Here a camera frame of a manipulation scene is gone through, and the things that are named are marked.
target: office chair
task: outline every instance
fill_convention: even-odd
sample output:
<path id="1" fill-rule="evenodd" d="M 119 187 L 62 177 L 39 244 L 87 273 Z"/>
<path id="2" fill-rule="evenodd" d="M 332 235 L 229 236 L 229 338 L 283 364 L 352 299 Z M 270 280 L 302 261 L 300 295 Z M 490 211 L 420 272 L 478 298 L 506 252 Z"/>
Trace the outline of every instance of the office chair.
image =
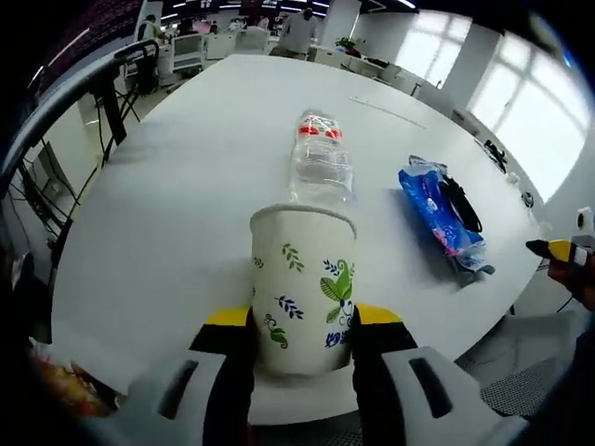
<path id="1" fill-rule="evenodd" d="M 205 42 L 201 34 L 176 37 L 172 41 L 172 72 L 200 70 L 205 60 Z"/>
<path id="2" fill-rule="evenodd" d="M 235 37 L 236 54 L 264 54 L 269 43 L 269 32 L 261 29 L 241 30 Z"/>
<path id="3" fill-rule="evenodd" d="M 205 39 L 201 34 L 176 37 L 172 41 L 171 72 L 181 80 L 170 86 L 167 94 L 176 91 L 191 77 L 203 70 L 205 62 Z"/>

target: white paper cup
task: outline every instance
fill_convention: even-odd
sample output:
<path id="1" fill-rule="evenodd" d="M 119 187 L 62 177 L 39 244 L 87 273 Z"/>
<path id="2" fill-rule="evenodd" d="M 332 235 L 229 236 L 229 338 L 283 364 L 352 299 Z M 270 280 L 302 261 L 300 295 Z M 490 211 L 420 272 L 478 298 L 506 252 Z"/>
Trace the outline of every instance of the white paper cup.
<path id="1" fill-rule="evenodd" d="M 349 362 L 356 229 L 346 217 L 277 204 L 250 220 L 259 358 L 280 374 L 323 374 Z"/>

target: clear plastic bottle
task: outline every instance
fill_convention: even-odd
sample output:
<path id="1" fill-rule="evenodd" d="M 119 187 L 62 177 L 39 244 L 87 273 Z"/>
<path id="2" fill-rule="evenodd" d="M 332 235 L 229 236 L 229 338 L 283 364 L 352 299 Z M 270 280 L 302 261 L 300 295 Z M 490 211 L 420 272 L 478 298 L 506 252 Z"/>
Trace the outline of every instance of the clear plastic bottle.
<path id="1" fill-rule="evenodd" d="M 291 153 L 290 200 L 347 213 L 355 200 L 353 183 L 351 158 L 337 121 L 305 111 Z"/>

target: desk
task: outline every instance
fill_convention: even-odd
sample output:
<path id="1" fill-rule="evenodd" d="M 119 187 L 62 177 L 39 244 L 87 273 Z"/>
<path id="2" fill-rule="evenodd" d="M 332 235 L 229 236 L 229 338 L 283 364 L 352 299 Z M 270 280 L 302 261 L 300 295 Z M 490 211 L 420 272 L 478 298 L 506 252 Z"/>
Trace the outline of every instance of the desk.
<path id="1" fill-rule="evenodd" d="M 224 107 L 230 98 L 242 101 Z M 150 112 L 102 171 L 59 266 L 55 344 L 126 391 L 153 360 L 187 348 L 210 314 L 249 305 L 248 220 L 287 196 L 295 125 L 308 108 L 339 120 L 352 153 L 359 197 L 354 300 L 400 313 L 420 346 L 450 360 L 479 341 L 539 259 L 524 247 L 538 231 L 519 192 L 473 137 L 362 76 L 234 55 Z M 411 153 L 448 164 L 465 188 L 483 222 L 494 276 L 460 289 L 432 237 L 416 230 L 397 180 Z M 351 373 L 348 367 L 290 384 L 259 377 L 250 420 L 295 423 L 353 411 Z"/>

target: potted plant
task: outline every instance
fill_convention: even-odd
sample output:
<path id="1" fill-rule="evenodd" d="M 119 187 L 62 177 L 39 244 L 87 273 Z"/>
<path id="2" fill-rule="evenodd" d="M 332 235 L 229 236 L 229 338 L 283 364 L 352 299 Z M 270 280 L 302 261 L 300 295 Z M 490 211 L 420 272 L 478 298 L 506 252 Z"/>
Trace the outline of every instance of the potted plant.
<path id="1" fill-rule="evenodd" d="M 349 37 L 341 37 L 335 42 L 338 48 L 345 48 L 346 50 L 355 48 L 355 41 Z"/>
<path id="2" fill-rule="evenodd" d="M 357 45 L 355 40 L 350 39 L 349 37 L 341 37 L 335 42 L 335 45 L 337 46 L 337 51 L 345 52 L 350 56 L 360 57 L 359 51 L 355 49 L 355 46 Z"/>

